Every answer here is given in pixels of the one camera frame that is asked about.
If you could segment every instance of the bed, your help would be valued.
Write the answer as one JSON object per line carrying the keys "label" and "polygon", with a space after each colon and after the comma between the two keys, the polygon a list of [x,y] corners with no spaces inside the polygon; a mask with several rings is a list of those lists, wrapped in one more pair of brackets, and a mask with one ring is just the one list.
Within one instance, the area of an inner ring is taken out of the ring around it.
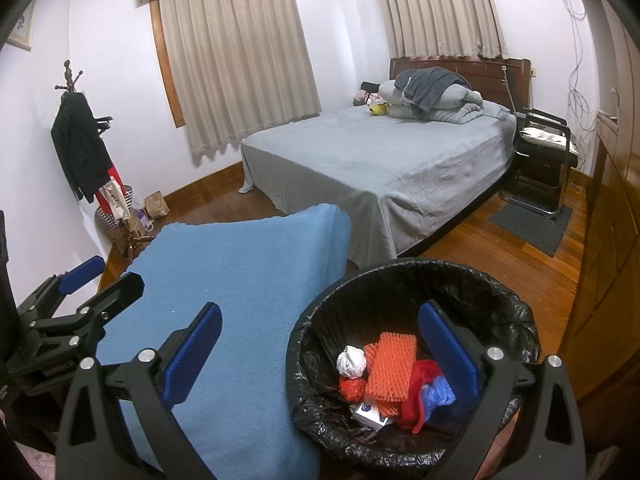
{"label": "bed", "polygon": [[[408,68],[443,66],[484,99],[509,106],[502,65],[529,103],[527,59],[393,59],[390,78]],[[398,257],[489,189],[513,156],[513,116],[467,124],[373,117],[367,107],[289,123],[241,143],[244,186],[262,190],[286,214],[331,203],[351,218],[349,259],[366,266]]]}

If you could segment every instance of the picture frame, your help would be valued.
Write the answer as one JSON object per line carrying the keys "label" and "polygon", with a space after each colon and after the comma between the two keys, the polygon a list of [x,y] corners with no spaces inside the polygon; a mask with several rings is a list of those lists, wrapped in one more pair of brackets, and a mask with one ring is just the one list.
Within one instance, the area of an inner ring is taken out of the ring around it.
{"label": "picture frame", "polygon": [[9,34],[6,42],[24,50],[31,50],[31,40],[33,39],[33,22],[35,21],[36,4],[38,0],[32,0],[24,9],[20,19]]}

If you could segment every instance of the window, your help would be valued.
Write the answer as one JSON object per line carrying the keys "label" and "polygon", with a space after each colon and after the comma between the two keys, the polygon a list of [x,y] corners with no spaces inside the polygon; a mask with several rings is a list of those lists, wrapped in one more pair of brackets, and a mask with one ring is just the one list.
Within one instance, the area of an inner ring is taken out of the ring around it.
{"label": "window", "polygon": [[492,0],[380,3],[392,57],[508,57]]}
{"label": "window", "polygon": [[162,77],[194,155],[320,112],[295,0],[150,0]]}

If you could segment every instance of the trash can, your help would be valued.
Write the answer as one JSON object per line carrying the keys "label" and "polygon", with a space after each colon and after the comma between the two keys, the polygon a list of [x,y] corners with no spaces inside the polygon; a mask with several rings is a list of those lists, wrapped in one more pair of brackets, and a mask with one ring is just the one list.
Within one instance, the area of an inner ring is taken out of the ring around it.
{"label": "trash can", "polygon": [[[351,418],[338,391],[335,362],[347,345],[363,348],[381,332],[414,334],[418,359],[430,358],[418,310],[435,300],[453,323],[485,346],[536,362],[540,341],[530,307],[484,272],[445,260],[402,258],[349,275],[300,315],[287,348],[287,397],[296,425],[333,457],[381,478],[422,478],[455,438],[423,427],[414,435],[393,424],[379,432]],[[520,407],[513,397],[502,427]]]}

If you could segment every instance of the brown paper bag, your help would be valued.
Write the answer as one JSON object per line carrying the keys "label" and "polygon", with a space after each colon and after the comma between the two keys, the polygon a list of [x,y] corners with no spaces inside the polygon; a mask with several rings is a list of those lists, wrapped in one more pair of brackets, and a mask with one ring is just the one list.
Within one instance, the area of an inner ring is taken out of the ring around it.
{"label": "brown paper bag", "polygon": [[169,206],[164,201],[164,196],[159,191],[145,198],[145,209],[154,220],[169,214]]}

